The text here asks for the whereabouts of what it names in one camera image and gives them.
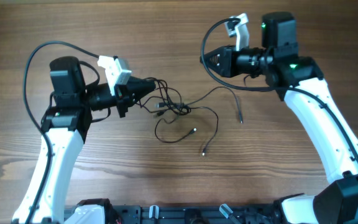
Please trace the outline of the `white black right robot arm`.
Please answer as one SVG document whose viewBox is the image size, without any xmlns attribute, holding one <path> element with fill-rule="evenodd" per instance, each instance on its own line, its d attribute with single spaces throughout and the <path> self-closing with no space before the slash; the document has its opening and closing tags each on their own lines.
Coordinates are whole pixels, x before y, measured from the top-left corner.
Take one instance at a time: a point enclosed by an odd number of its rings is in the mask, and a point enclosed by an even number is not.
<svg viewBox="0 0 358 224">
<path fill-rule="evenodd" d="M 246 14 L 223 19 L 234 45 L 201 50 L 206 72 L 225 85 L 237 75 L 265 76 L 262 91 L 275 91 L 300 120 L 323 164 L 328 186 L 317 195 L 295 194 L 249 205 L 254 223 L 358 223 L 358 139 L 337 108 L 318 64 L 298 54 L 296 20 L 289 12 L 262 17 L 262 45 L 250 48 Z"/>
</svg>

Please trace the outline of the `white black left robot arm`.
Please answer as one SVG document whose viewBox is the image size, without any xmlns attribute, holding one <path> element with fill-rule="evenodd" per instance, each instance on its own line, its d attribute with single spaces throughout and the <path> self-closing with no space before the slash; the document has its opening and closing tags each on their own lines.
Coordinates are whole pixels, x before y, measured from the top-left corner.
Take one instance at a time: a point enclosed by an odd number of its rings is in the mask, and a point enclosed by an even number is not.
<svg viewBox="0 0 358 224">
<path fill-rule="evenodd" d="M 132 77 L 125 60 L 100 56 L 107 82 L 87 85 L 76 57 L 50 62 L 55 106 L 47 108 L 41 122 L 42 144 L 29 188 L 13 223 L 63 223 L 65 199 L 75 161 L 82 150 L 94 111 L 117 108 L 120 117 L 156 89 L 150 80 Z"/>
</svg>

